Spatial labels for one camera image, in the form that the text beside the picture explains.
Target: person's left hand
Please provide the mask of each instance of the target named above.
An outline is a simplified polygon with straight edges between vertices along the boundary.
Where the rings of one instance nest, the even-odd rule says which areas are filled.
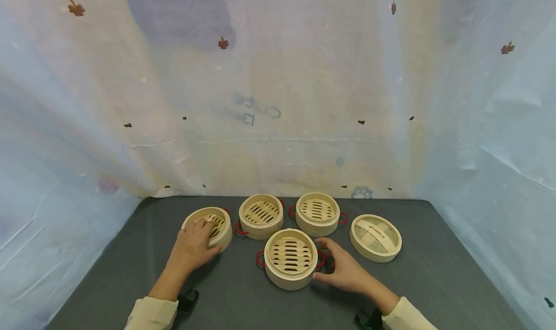
[[[201,267],[216,256],[220,252],[220,247],[208,248],[210,232],[215,226],[214,221],[207,222],[199,219],[189,228],[180,230],[166,268],[189,275],[194,269]]]

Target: wrist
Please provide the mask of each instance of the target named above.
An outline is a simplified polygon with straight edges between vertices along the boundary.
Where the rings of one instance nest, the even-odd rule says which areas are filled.
[[[389,315],[400,300],[392,290],[370,275],[362,294],[372,300],[384,316]]]
[[[166,265],[161,275],[183,283],[191,272],[193,272],[193,269],[187,265]]]

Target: bamboo steamer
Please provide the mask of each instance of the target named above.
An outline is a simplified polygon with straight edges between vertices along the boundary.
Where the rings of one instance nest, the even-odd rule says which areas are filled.
[[[264,264],[259,261],[261,253],[264,253]],[[324,256],[307,234],[297,229],[284,229],[272,235],[264,249],[257,253],[257,264],[264,267],[277,287],[298,290],[311,282],[313,272],[324,264]]]
[[[246,199],[239,210],[240,222],[235,231],[252,239],[268,239],[284,224],[282,201],[272,195],[259,194]]]
[[[355,249],[374,262],[392,261],[402,249],[398,229],[390,221],[373,214],[355,218],[349,236]]]
[[[292,213],[293,208],[288,210],[289,216],[295,218],[297,226],[307,235],[328,236],[338,224],[348,222],[347,214],[340,213],[336,200],[321,192],[309,192],[300,197],[295,205],[296,214]],[[345,216],[345,220],[339,222],[340,216]]]
[[[220,246],[220,253],[226,249],[232,239],[232,225],[227,209],[220,207],[205,207],[198,209],[185,218],[181,228],[187,228],[199,219],[215,221],[216,227],[210,232],[208,247]]]

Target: white curtain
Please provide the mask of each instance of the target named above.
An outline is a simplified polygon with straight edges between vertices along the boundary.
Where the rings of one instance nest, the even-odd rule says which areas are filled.
[[[318,190],[431,201],[526,325],[554,329],[555,16],[0,0],[3,326],[42,329],[139,198]]]

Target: person's right hand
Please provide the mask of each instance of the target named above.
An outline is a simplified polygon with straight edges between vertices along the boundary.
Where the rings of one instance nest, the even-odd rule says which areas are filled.
[[[329,275],[315,272],[313,279],[348,292],[365,293],[373,280],[369,273],[349,253],[331,239],[322,237],[317,238],[316,242],[320,249],[328,250],[323,252],[325,257],[332,256],[334,258],[335,269]]]

